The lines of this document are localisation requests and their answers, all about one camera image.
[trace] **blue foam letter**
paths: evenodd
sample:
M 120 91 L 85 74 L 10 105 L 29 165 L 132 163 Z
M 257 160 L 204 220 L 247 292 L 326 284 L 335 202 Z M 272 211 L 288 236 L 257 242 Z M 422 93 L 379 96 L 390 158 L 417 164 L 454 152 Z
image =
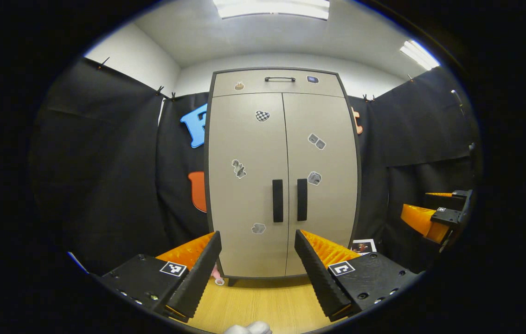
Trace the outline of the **blue foam letter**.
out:
M 182 116 L 180 119 L 181 122 L 185 123 L 187 129 L 189 129 L 191 138 L 193 138 L 191 142 L 192 148 L 198 148 L 205 142 L 205 117 L 207 116 L 205 112 L 207 112 L 207 103 L 189 112 L 189 114 Z

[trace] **drawer handle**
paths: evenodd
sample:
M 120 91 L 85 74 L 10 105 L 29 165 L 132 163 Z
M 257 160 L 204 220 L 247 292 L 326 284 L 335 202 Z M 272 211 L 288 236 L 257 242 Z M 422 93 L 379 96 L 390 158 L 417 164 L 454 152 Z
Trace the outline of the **drawer handle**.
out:
M 306 179 L 298 179 L 297 188 L 298 188 L 298 207 L 297 207 L 297 217 L 296 220 L 302 222 L 306 220 L 306 213 L 308 207 L 308 184 Z
M 284 221 L 284 182 L 283 180 L 271 180 L 273 190 L 273 222 Z
M 265 81 L 268 82 L 269 79 L 290 79 L 290 81 L 292 82 L 296 81 L 296 78 L 292 78 L 292 77 L 267 77 L 265 78 Z

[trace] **wooden floor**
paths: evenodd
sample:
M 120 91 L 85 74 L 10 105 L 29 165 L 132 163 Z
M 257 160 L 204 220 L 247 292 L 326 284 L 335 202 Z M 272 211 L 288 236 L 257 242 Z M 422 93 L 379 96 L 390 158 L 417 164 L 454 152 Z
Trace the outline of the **wooden floor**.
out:
M 187 325 L 221 334 L 233 325 L 264 321 L 274 334 L 300 334 L 332 323 L 323 314 L 307 276 L 227 284 L 226 279 L 225 285 L 216 285 L 210 277 L 195 317 Z

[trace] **cabinet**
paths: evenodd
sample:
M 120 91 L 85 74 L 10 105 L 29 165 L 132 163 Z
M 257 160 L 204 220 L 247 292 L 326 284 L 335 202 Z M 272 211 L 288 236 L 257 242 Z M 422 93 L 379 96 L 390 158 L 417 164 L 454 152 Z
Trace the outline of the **cabinet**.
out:
M 225 277 L 305 274 L 294 250 L 298 229 L 349 246 L 361 181 L 356 136 L 335 73 L 214 73 L 205 190 Z

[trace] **ceiling light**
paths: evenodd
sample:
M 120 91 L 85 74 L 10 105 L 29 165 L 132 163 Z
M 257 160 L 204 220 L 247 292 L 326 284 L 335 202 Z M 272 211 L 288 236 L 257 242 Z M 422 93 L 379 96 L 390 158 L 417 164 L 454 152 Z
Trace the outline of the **ceiling light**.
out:
M 329 18 L 328 0 L 214 0 L 221 18 L 253 14 L 282 13 Z
M 415 40 L 410 40 L 409 42 L 403 43 L 403 46 L 399 50 L 416 61 L 416 63 L 420 64 L 420 66 L 425 68 L 427 71 L 441 65 Z

